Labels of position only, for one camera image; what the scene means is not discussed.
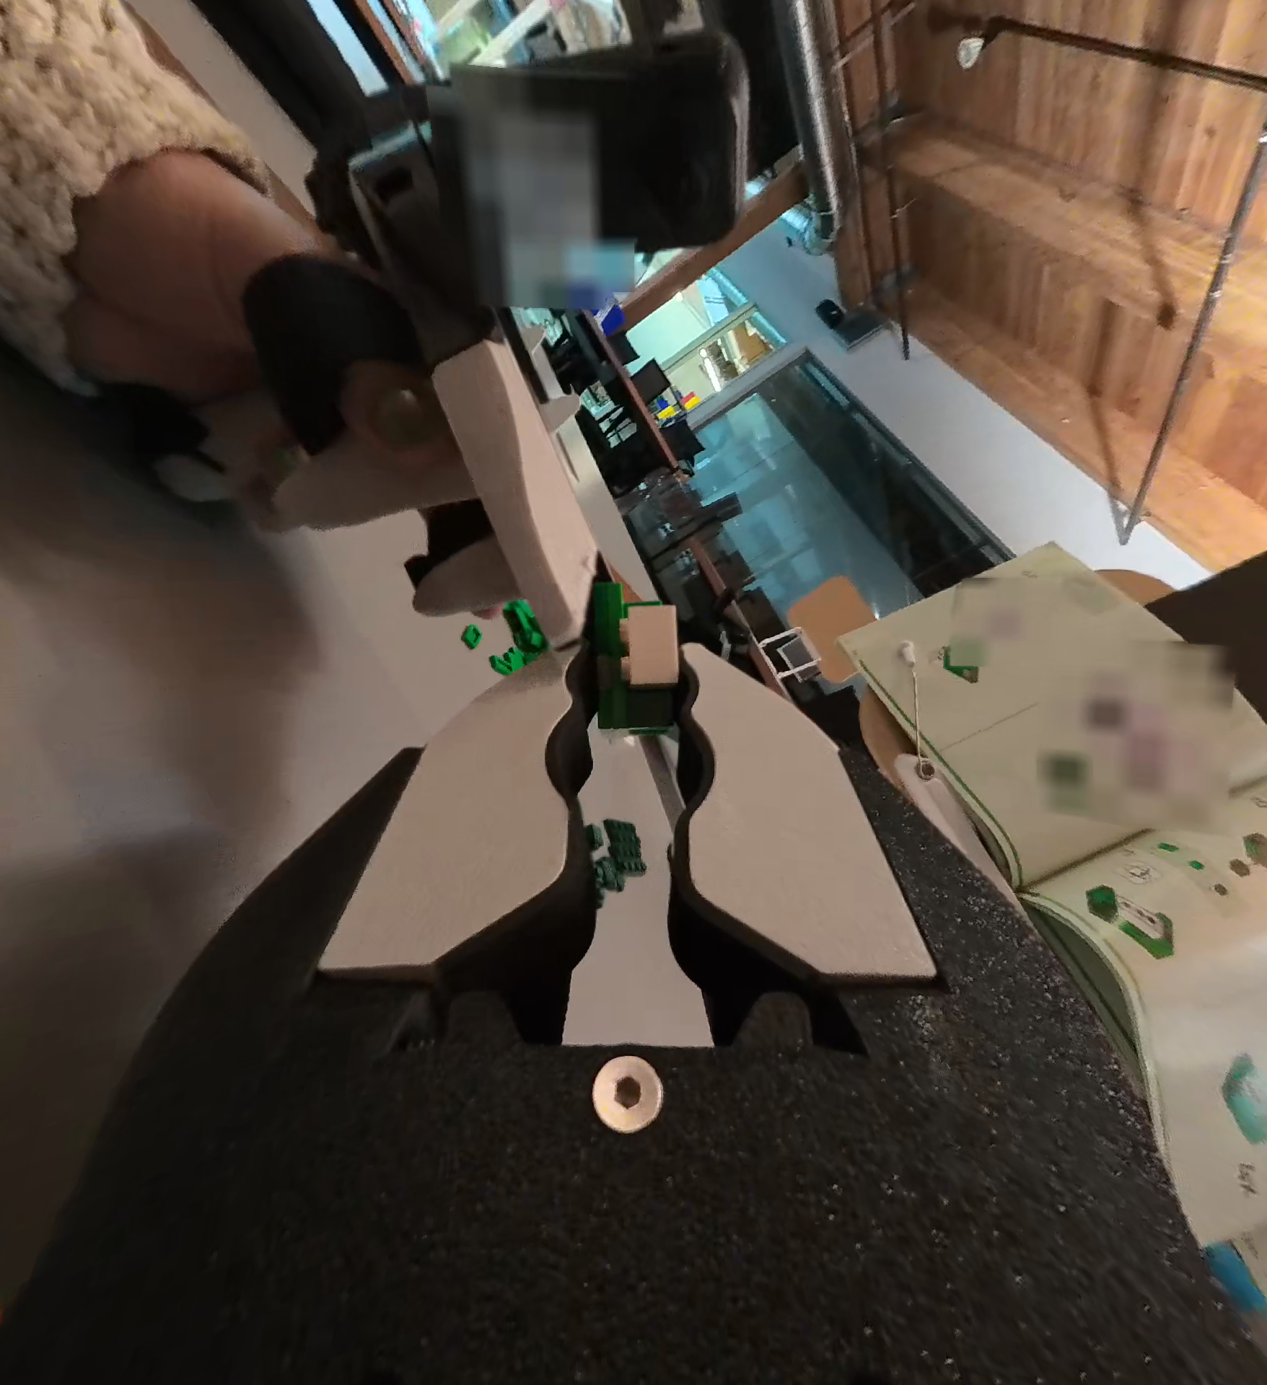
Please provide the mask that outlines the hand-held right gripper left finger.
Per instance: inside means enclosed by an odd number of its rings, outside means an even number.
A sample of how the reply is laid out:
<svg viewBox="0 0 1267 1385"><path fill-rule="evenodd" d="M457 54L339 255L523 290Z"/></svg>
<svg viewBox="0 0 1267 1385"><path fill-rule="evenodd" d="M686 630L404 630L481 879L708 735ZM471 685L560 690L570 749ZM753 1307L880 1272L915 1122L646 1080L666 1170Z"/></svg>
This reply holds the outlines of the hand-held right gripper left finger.
<svg viewBox="0 0 1267 1385"><path fill-rule="evenodd" d="M497 995L521 1037L557 1046L596 925L579 793L592 771L585 649L542 655L422 749L318 960L441 1008Z"/></svg>

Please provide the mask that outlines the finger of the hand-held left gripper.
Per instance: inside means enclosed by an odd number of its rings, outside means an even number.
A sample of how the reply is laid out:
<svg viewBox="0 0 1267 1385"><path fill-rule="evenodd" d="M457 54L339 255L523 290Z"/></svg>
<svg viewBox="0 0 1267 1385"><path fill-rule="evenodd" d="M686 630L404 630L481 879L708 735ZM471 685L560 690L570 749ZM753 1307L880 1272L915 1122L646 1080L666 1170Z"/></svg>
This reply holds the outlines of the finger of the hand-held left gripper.
<svg viewBox="0 0 1267 1385"><path fill-rule="evenodd" d="M404 559L413 608L425 616L481 613L512 600L512 567L478 501L420 511L425 547Z"/></svg>
<svg viewBox="0 0 1267 1385"><path fill-rule="evenodd" d="M518 358L484 339L442 361L433 386L519 597L553 648L576 645L601 551Z"/></svg>

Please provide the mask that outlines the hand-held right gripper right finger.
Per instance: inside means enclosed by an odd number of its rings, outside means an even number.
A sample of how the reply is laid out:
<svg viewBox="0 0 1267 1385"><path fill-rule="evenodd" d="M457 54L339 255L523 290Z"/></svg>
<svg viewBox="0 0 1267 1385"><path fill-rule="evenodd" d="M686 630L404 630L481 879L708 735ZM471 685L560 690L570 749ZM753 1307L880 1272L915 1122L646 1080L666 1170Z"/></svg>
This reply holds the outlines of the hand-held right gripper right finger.
<svg viewBox="0 0 1267 1385"><path fill-rule="evenodd" d="M938 963L836 745L708 649L681 652L667 938L729 1048L784 995L820 1048L862 1048L855 995L935 989Z"/></svg>

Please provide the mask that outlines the pile of dark green lego pieces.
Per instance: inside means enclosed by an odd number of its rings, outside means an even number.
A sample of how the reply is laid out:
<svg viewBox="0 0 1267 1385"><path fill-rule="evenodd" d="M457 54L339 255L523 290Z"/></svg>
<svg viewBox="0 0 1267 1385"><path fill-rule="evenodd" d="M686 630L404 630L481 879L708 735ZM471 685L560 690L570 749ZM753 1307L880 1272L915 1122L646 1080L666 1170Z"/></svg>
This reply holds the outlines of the pile of dark green lego pieces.
<svg viewBox="0 0 1267 1385"><path fill-rule="evenodd" d="M601 909L609 893L621 893L631 879L643 877L647 864L631 822L586 822L583 834L592 861L596 908Z"/></svg>

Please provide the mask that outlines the green and white lego assembly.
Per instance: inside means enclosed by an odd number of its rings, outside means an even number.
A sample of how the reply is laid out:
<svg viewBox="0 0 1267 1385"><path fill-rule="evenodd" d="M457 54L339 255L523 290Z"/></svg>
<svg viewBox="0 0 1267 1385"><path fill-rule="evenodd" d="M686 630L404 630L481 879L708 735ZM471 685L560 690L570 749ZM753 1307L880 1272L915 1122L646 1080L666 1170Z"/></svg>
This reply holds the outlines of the green and white lego assembly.
<svg viewBox="0 0 1267 1385"><path fill-rule="evenodd" d="M659 601L630 601L621 583L596 582L587 640L598 728L637 736L672 728L681 677L676 610Z"/></svg>

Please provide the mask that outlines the person's left forearm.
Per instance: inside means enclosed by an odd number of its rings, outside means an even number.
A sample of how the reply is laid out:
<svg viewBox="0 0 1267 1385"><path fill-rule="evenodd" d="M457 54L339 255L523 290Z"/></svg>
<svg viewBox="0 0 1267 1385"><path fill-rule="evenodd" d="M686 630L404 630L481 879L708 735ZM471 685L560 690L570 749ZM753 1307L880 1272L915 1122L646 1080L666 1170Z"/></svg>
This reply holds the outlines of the person's left forearm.
<svg viewBox="0 0 1267 1385"><path fill-rule="evenodd" d="M167 151L270 192L249 140L155 60L122 3L0 2L0 336L62 390L93 393L62 325L75 204Z"/></svg>

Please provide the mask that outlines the pile of bright green lego pieces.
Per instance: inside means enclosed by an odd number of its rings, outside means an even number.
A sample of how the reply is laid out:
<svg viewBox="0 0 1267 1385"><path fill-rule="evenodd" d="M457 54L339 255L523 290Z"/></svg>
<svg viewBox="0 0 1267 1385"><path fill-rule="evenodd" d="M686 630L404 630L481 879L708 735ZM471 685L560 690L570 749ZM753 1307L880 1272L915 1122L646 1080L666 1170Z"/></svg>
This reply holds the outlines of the pile of bright green lego pieces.
<svg viewBox="0 0 1267 1385"><path fill-rule="evenodd" d="M537 614L521 598L471 614L458 639L465 650L484 652L500 678L521 672L550 649Z"/></svg>

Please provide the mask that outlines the lego instruction booklet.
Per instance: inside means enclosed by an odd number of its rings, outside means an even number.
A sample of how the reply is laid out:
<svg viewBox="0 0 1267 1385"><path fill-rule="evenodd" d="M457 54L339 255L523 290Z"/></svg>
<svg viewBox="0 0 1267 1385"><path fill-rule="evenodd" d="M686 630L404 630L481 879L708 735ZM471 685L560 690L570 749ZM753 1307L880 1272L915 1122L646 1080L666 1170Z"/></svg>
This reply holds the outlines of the lego instruction booklet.
<svg viewBox="0 0 1267 1385"><path fill-rule="evenodd" d="M1056 544L838 639L1075 975L1182 1213L1267 1302L1267 722Z"/></svg>

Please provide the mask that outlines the person's left hand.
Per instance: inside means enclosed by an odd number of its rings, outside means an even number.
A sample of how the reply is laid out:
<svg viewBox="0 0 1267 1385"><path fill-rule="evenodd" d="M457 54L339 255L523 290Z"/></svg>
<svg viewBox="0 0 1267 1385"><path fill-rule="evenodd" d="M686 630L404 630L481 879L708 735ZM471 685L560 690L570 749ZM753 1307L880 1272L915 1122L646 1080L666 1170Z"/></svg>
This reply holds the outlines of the person's left hand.
<svg viewBox="0 0 1267 1385"><path fill-rule="evenodd" d="M353 268L208 153L122 166L74 226L67 346L131 457L193 505L307 527L276 387L334 326Z"/></svg>

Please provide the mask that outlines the glass partition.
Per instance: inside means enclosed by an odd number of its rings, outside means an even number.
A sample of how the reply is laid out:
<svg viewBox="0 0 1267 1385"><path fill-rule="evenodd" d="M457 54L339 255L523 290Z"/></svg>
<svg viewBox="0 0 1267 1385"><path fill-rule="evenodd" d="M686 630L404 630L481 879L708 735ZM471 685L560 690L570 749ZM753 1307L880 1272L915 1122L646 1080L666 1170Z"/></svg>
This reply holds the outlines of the glass partition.
<svg viewBox="0 0 1267 1385"><path fill-rule="evenodd" d="M733 501L707 547L756 634L832 578L886 616L1012 557L810 352L688 422L697 499Z"/></svg>

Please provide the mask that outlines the metal conduit pipe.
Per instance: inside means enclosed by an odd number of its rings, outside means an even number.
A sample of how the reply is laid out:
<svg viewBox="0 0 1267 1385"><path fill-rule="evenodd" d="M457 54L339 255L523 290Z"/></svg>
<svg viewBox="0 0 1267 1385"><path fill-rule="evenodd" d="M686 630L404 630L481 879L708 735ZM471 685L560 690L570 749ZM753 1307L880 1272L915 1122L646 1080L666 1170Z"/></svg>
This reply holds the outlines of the metal conduit pipe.
<svg viewBox="0 0 1267 1385"><path fill-rule="evenodd" d="M1230 278L1230 271L1235 265L1242 239L1246 233L1248 220L1251 217L1251 211L1261 183L1264 182L1265 173L1267 112L1264 115L1261 130L1255 137L1252 154L1248 160L1246 176L1239 192L1233 215L1229 220L1228 229L1216 255L1209 284L1182 351L1178 374L1168 394L1159 431L1150 447L1148 461L1137 482L1137 487L1133 492L1132 501L1127 503L1118 501L1114 502L1116 537L1123 547L1127 547L1133 534L1143 521L1150 492L1156 479L1159 477L1164 455L1178 422L1178 413L1188 390L1196 357L1207 342L1210 327L1219 309L1225 287Z"/></svg>

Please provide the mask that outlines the silver ventilation duct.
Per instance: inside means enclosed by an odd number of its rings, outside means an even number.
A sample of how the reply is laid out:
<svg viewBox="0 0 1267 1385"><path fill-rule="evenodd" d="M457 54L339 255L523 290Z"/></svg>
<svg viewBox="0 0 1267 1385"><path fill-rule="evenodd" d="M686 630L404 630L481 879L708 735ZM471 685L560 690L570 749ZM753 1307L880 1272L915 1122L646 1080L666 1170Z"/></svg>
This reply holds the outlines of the silver ventilation duct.
<svg viewBox="0 0 1267 1385"><path fill-rule="evenodd" d="M781 64L809 188L809 253L835 250L855 205L857 173L851 128L838 90L832 3L772 2Z"/></svg>

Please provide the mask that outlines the tan chair with white frame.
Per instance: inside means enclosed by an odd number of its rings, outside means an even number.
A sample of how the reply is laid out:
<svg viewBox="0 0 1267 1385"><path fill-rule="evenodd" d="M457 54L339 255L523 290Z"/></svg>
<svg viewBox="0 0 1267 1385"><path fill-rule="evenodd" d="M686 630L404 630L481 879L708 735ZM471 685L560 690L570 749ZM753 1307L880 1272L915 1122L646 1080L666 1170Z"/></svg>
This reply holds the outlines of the tan chair with white frame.
<svg viewBox="0 0 1267 1385"><path fill-rule="evenodd" d="M839 640L873 623L874 611L846 576L833 576L790 605L785 627L759 642L778 684L849 684L855 665Z"/></svg>

